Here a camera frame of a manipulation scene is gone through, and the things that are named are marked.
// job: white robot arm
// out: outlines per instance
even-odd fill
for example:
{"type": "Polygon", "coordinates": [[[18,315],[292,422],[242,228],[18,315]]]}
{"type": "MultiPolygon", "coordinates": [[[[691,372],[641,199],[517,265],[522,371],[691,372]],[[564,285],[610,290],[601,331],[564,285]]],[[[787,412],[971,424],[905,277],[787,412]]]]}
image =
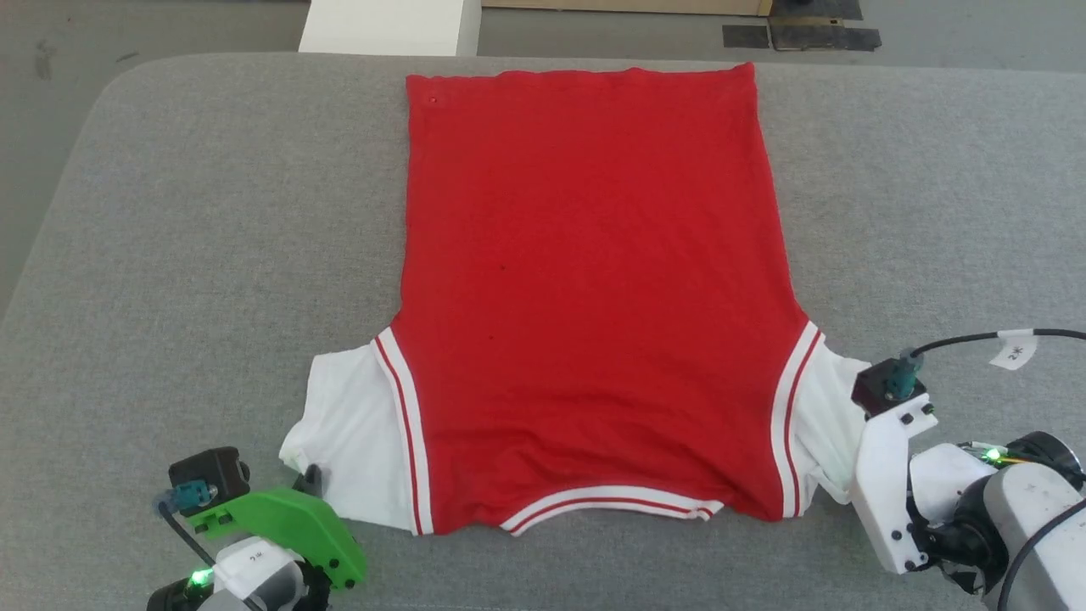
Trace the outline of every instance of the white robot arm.
{"type": "Polygon", "coordinates": [[[1074,453],[1035,432],[1006,447],[942,444],[910,460],[909,441],[938,424],[915,380],[919,354],[861,372],[853,394],[869,419],[853,505],[880,563],[897,574],[937,567],[993,611],[1083,608],[1086,478],[1074,453]]]}

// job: white sticker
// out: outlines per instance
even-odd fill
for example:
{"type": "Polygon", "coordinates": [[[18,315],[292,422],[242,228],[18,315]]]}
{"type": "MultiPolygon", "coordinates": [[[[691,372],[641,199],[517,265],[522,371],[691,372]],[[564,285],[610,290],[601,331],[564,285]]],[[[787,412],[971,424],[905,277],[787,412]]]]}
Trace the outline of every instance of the white sticker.
{"type": "Polygon", "coordinates": [[[231,550],[226,558],[220,553],[216,559],[216,583],[222,580],[226,589],[239,600],[256,591],[279,569],[294,562],[281,547],[258,537],[254,539],[250,545],[231,550]]]}
{"type": "Polygon", "coordinates": [[[995,359],[988,361],[997,368],[1015,371],[1033,358],[1037,352],[1037,336],[1030,335],[1023,338],[1003,339],[1003,349],[996,355],[995,359]]]}

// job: cardboard box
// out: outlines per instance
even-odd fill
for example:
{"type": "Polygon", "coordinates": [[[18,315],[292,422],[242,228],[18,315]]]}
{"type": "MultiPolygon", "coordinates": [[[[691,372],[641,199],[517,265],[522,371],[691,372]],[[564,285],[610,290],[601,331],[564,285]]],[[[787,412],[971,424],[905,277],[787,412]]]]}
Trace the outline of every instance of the cardboard box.
{"type": "Polygon", "coordinates": [[[482,0],[483,7],[698,15],[769,15],[773,0],[482,0]]]}

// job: gray fabric surface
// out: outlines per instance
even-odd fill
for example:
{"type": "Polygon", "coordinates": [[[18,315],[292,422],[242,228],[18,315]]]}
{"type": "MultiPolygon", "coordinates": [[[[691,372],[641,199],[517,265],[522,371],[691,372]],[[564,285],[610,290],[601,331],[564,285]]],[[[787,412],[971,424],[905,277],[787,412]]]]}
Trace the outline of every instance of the gray fabric surface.
{"type": "MultiPolygon", "coordinates": [[[[141,610],[195,568],[152,517],[166,467],[236,445],[254,484],[310,359],[397,307],[412,72],[619,61],[203,55],[140,66],[87,120],[0,327],[0,607],[141,610]]],[[[651,63],[708,69],[704,63],[651,63]]],[[[759,66],[796,291],[830,346],[875,360],[949,334],[1086,328],[1086,77],[759,66]]],[[[1086,450],[1086,346],[933,354],[943,424],[1086,450]]],[[[707,524],[573,512],[523,537],[352,524],[368,582],[337,609],[980,609],[884,574],[850,508],[707,524]]]]}

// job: white stripe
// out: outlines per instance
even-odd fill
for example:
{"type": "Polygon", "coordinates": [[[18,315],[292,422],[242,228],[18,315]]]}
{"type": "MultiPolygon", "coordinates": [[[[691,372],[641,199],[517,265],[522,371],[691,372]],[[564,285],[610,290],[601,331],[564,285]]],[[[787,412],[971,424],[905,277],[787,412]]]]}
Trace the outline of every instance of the white stripe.
{"type": "Polygon", "coordinates": [[[416,499],[418,498],[418,492],[412,487],[412,481],[411,481],[412,457],[411,453],[407,450],[407,429],[403,418],[404,415],[403,404],[401,404],[400,402],[400,391],[399,391],[400,386],[396,384],[395,377],[392,375],[392,370],[390,370],[388,364],[384,362],[384,357],[381,356],[382,355],[381,346],[378,346],[377,344],[378,339],[381,341],[381,346],[386,347],[384,348],[386,354],[389,351],[388,348],[389,339],[386,338],[384,332],[382,332],[378,334],[377,339],[374,339],[374,341],[370,343],[370,347],[372,348],[374,354],[377,355],[377,364],[381,367],[381,373],[384,374],[384,378],[388,380],[388,384],[392,390],[392,400],[395,402],[395,410],[396,410],[395,422],[400,430],[400,447],[403,451],[403,466],[404,466],[403,476],[407,480],[405,482],[406,484],[405,487],[411,493],[411,498],[407,500],[408,502],[407,511],[409,512],[409,515],[407,517],[407,522],[411,523],[408,530],[412,532],[413,535],[421,535],[422,533],[419,532],[418,526],[416,526],[415,522],[415,505],[417,502],[416,499]]]}
{"type": "Polygon", "coordinates": [[[685,511],[673,511],[673,510],[670,510],[670,509],[664,509],[661,507],[652,507],[652,506],[641,505],[641,504],[635,504],[635,502],[616,502],[616,501],[593,502],[593,501],[589,501],[589,502],[577,502],[577,504],[564,505],[564,506],[561,506],[559,508],[554,509],[553,511],[547,511],[547,512],[541,513],[541,514],[536,515],[535,518],[533,518],[533,519],[529,520],[528,522],[526,522],[523,526],[517,529],[516,531],[510,531],[509,534],[513,535],[514,537],[519,537],[520,535],[522,535],[525,533],[525,531],[531,529],[532,526],[539,524],[540,522],[543,522],[544,520],[548,520],[551,518],[554,518],[555,515],[560,515],[563,513],[567,513],[567,512],[570,512],[570,511],[576,511],[578,509],[619,509],[619,510],[623,510],[623,511],[637,511],[637,512],[641,512],[641,513],[651,513],[653,515],[664,515],[664,517],[667,517],[667,518],[679,518],[679,519],[686,519],[686,520],[690,520],[692,518],[700,518],[702,520],[708,520],[709,519],[708,515],[706,515],[705,513],[702,513],[700,511],[697,512],[697,515],[691,515],[690,513],[687,513],[685,511]]]}
{"type": "Polygon", "coordinates": [[[999,338],[1033,338],[1032,329],[1009,329],[997,333],[999,338]]]}
{"type": "Polygon", "coordinates": [[[657,515],[670,515],[672,518],[683,518],[693,519],[700,518],[703,520],[708,520],[709,517],[705,513],[698,511],[699,509],[706,509],[711,513],[720,511],[724,507],[724,504],[717,500],[699,500],[691,497],[684,497],[682,495],[675,495],[673,493],[666,493],[664,491],[657,491],[656,488],[644,488],[641,486],[590,486],[586,488],[572,488],[569,491],[563,491],[560,493],[555,493],[543,497],[542,499],[529,505],[528,507],[521,509],[513,518],[509,518],[502,523],[502,529],[506,531],[512,531],[514,535],[518,535],[523,532],[529,526],[538,524],[547,518],[553,518],[560,513],[566,513],[567,511],[572,511],[574,509],[591,509],[591,508],[603,508],[603,509],[624,509],[629,511],[641,511],[644,513],[653,513],[657,515]],[[616,499],[611,501],[585,501],[585,502],[570,502],[561,507],[556,507],[550,511],[543,511],[548,507],[573,501],[578,499],[616,499]],[[682,511],[674,511],[670,509],[659,508],[639,504],[636,501],[647,501],[660,505],[668,505],[671,507],[680,508],[682,511]],[[530,515],[541,512],[535,518],[525,523],[523,526],[517,529],[517,525],[527,520],[530,515]]]}
{"type": "MultiPolygon", "coordinates": [[[[426,442],[422,437],[422,416],[418,409],[418,395],[415,393],[415,379],[411,375],[411,368],[407,367],[407,361],[404,360],[403,353],[400,352],[400,345],[396,344],[396,339],[392,335],[392,328],[386,329],[378,336],[381,341],[381,346],[384,348],[384,354],[389,358],[389,364],[391,364],[392,369],[395,370],[396,375],[400,378],[400,384],[404,393],[404,406],[402,406],[403,413],[407,415],[407,427],[411,429],[411,447],[414,450],[415,458],[415,482],[417,483],[417,488],[414,491],[415,502],[418,504],[418,519],[422,526],[422,532],[419,535],[429,535],[433,533],[433,517],[430,514],[430,467],[426,459],[426,442]]],[[[384,369],[384,359],[381,359],[381,368],[384,369]]],[[[395,389],[395,380],[392,378],[392,372],[386,371],[389,375],[389,383],[395,389]]],[[[393,393],[396,398],[396,404],[400,404],[400,394],[393,393]]],[[[407,432],[402,431],[404,436],[404,460],[407,460],[407,432]]],[[[405,462],[407,470],[407,478],[411,478],[411,466],[405,462]]],[[[412,515],[412,527],[414,529],[415,517],[412,515]]]]}
{"type": "Polygon", "coordinates": [[[811,342],[818,333],[815,323],[807,322],[804,332],[799,334],[792,356],[784,365],[781,379],[776,383],[776,393],[773,394],[773,415],[770,420],[769,434],[773,447],[773,461],[776,463],[776,471],[781,475],[781,492],[784,504],[781,507],[781,515],[791,518],[796,512],[796,483],[792,479],[792,469],[788,467],[788,455],[784,438],[784,425],[788,417],[788,395],[792,394],[792,385],[799,373],[799,366],[804,362],[807,351],[811,347],[811,342]]]}

